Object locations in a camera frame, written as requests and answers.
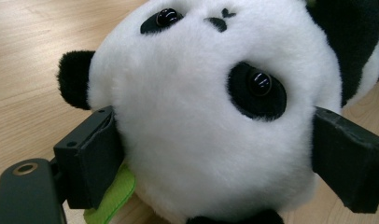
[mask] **wooden floor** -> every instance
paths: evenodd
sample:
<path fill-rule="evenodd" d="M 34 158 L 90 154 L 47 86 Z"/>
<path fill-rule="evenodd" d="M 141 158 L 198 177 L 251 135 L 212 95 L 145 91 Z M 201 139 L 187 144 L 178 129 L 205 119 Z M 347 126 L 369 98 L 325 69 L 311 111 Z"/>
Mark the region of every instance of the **wooden floor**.
<path fill-rule="evenodd" d="M 25 159 L 53 157 L 53 146 L 90 112 L 66 104 L 55 74 L 62 54 L 96 49 L 128 13 L 146 0 L 0 0 L 0 174 Z M 344 114 L 379 135 L 379 84 Z M 82 211 L 66 210 L 69 223 Z M 287 224 L 370 224 L 376 215 L 355 215 L 323 183 L 315 198 L 282 214 Z M 136 197 L 113 223 L 166 223 Z"/>

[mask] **panda eye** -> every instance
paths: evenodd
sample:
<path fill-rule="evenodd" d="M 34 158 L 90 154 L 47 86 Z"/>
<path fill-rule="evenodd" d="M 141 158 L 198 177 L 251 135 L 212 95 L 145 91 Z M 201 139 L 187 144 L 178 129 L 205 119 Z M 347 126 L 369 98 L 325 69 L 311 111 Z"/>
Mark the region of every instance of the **panda eye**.
<path fill-rule="evenodd" d="M 251 119 L 272 121 L 286 110 L 284 86 L 272 75 L 247 63 L 238 63 L 231 70 L 228 92 L 236 108 Z"/>
<path fill-rule="evenodd" d="M 172 8 L 166 8 L 148 18 L 140 27 L 142 35 L 160 33 L 176 22 L 183 19 L 183 16 Z"/>

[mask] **stuffed animal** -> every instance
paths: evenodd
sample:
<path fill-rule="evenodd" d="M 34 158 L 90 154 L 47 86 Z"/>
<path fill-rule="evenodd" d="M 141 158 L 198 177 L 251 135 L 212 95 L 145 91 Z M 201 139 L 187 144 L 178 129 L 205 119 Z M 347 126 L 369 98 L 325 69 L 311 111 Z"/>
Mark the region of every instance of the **stuffed animal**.
<path fill-rule="evenodd" d="M 316 106 L 340 113 L 379 78 L 379 2 L 151 0 L 60 69 L 66 102 L 113 106 L 160 216 L 283 223 L 316 185 Z"/>

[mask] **black nose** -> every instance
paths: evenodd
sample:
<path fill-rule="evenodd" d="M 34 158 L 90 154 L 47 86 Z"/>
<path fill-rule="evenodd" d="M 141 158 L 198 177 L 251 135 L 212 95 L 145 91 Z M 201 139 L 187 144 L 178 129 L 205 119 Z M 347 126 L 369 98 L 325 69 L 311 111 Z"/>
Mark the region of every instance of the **black nose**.
<path fill-rule="evenodd" d="M 223 20 L 223 19 L 220 19 L 220 18 L 206 18 L 204 19 L 205 21 L 209 21 L 210 23 L 212 23 L 220 33 L 224 32 L 227 30 L 227 23 Z"/>

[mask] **panda head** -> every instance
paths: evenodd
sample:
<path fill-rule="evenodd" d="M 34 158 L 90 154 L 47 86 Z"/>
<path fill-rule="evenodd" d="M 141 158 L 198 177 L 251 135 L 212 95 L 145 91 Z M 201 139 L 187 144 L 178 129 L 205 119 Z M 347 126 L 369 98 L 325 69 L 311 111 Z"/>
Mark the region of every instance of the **panda head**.
<path fill-rule="evenodd" d="M 66 54 L 59 81 L 71 105 L 113 105 L 137 194 L 174 223 L 308 199 L 315 108 L 341 108 L 337 58 L 300 0 L 149 1 Z"/>

